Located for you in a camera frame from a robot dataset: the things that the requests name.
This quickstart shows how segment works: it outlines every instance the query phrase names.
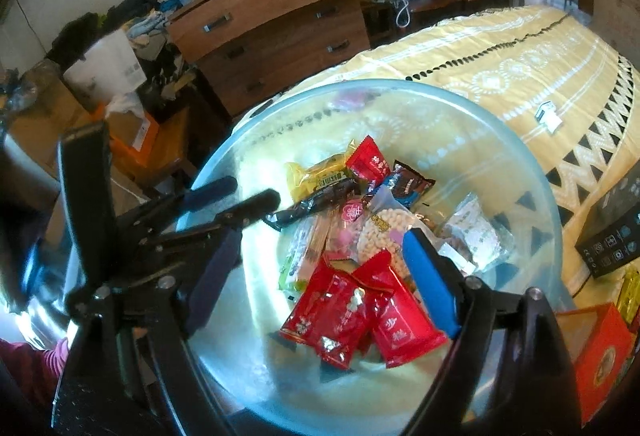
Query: pink sleeve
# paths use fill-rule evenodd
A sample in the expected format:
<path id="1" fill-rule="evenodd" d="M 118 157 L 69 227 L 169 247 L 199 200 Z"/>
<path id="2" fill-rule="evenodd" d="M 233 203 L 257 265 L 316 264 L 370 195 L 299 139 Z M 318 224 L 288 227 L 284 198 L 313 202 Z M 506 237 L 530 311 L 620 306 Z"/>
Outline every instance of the pink sleeve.
<path id="1" fill-rule="evenodd" d="M 50 351 L 0 339 L 0 358 L 22 393 L 33 405 L 47 409 L 51 408 L 68 352 L 66 339 Z"/>

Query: wooden dresser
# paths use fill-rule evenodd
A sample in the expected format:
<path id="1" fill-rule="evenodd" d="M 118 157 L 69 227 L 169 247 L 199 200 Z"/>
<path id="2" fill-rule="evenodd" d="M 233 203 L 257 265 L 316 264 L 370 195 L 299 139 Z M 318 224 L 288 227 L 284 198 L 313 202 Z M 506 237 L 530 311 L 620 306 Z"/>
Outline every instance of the wooden dresser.
<path id="1" fill-rule="evenodd" d="M 232 117 L 369 49 L 359 0 L 195 0 L 168 29 Z"/>

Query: clear plastic bowl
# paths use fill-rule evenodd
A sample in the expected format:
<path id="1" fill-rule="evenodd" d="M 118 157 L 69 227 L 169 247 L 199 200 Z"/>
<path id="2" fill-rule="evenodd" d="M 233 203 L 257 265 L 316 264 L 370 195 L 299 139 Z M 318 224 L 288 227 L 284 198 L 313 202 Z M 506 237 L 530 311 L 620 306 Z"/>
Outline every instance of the clear plastic bowl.
<path id="1" fill-rule="evenodd" d="M 194 184 L 232 175 L 236 194 L 185 216 L 178 227 L 211 220 L 266 188 L 279 191 L 286 207 L 286 162 L 311 166 L 367 134 L 389 162 L 398 159 L 437 180 L 423 199 L 431 210 L 447 215 L 473 191 L 484 213 L 511 230 L 516 249 L 508 263 L 481 276 L 488 285 L 518 293 L 535 285 L 552 305 L 560 300 L 558 208 L 535 158 L 491 113 L 421 83 L 358 80 L 280 100 L 235 132 Z M 350 372 L 340 372 L 321 364 L 311 348 L 281 339 L 277 331 L 292 305 L 278 290 L 278 275 L 290 235 L 264 223 L 245 230 L 243 265 L 230 275 L 207 326 L 191 339 L 192 352 L 207 378 L 277 427 L 309 435 L 398 434 L 448 346 L 400 368 L 356 359 Z M 496 362 L 480 389 L 490 387 Z"/>

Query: yellow bedspread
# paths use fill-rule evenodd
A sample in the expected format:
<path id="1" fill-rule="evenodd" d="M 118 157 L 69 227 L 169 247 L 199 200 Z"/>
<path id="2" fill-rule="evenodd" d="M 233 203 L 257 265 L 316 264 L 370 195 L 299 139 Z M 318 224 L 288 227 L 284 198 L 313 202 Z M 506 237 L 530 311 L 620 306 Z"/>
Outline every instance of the yellow bedspread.
<path id="1" fill-rule="evenodd" d="M 576 304 L 615 300 L 622 270 L 589 278 L 574 244 L 591 205 L 640 154 L 638 72 L 626 58 L 560 10 L 526 6 L 441 22 L 360 53 L 286 96 L 359 78 L 442 87 L 505 122 L 547 174 L 563 225 L 562 279 Z M 534 119 L 546 100 L 558 106 L 564 122 L 554 135 Z"/>

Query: drawer handle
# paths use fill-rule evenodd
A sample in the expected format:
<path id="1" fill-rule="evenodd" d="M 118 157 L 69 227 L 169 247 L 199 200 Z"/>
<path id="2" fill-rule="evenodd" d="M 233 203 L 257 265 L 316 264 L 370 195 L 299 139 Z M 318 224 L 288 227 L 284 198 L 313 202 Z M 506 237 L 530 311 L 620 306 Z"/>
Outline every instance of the drawer handle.
<path id="1" fill-rule="evenodd" d="M 254 92 L 255 90 L 262 89 L 265 86 L 262 80 L 258 80 L 257 82 L 250 83 L 246 86 L 247 92 Z"/>
<path id="2" fill-rule="evenodd" d="M 218 19 L 214 20 L 213 22 L 210 22 L 209 24 L 204 26 L 204 31 L 205 31 L 205 33 L 209 33 L 213 28 L 217 28 L 218 26 L 221 26 L 222 24 L 226 24 L 227 22 L 230 22 L 231 20 L 232 20 L 231 13 L 226 13 L 226 14 L 222 15 L 220 18 L 218 18 Z"/>
<path id="3" fill-rule="evenodd" d="M 226 54 L 226 57 L 227 57 L 229 60 L 233 60 L 234 58 L 237 58 L 238 56 L 243 55 L 245 51 L 246 51 L 246 50 L 244 49 L 244 46 L 240 46 L 240 47 L 238 47 L 238 48 L 236 48 L 236 49 L 234 49 L 234 50 L 229 51 L 229 52 Z"/>
<path id="4" fill-rule="evenodd" d="M 340 51 L 340 50 L 346 49 L 348 47 L 349 47 L 349 41 L 345 40 L 344 42 L 341 42 L 337 46 L 329 46 L 329 47 L 327 47 L 326 50 L 329 51 L 329 53 L 335 53 L 335 51 Z"/>
<path id="5" fill-rule="evenodd" d="M 319 11 L 318 13 L 316 13 L 316 19 L 322 19 L 324 17 L 328 17 L 329 15 L 335 15 L 337 12 L 338 12 L 338 6 L 327 8 L 323 11 Z"/>

